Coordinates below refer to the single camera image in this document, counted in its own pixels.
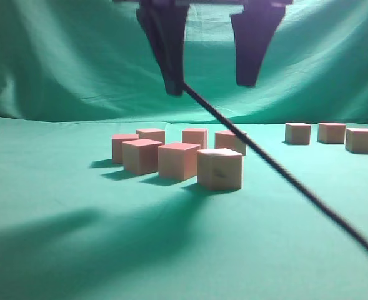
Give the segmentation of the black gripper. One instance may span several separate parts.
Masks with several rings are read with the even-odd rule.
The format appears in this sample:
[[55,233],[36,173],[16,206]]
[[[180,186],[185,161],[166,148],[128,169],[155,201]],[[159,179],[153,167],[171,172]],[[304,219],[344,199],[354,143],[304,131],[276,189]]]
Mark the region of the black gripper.
[[231,14],[236,48],[236,82],[254,87],[264,56],[283,20],[286,6],[293,0],[113,0],[113,3],[139,3],[137,20],[144,31],[161,70],[168,95],[183,94],[184,31],[189,4],[243,6]]

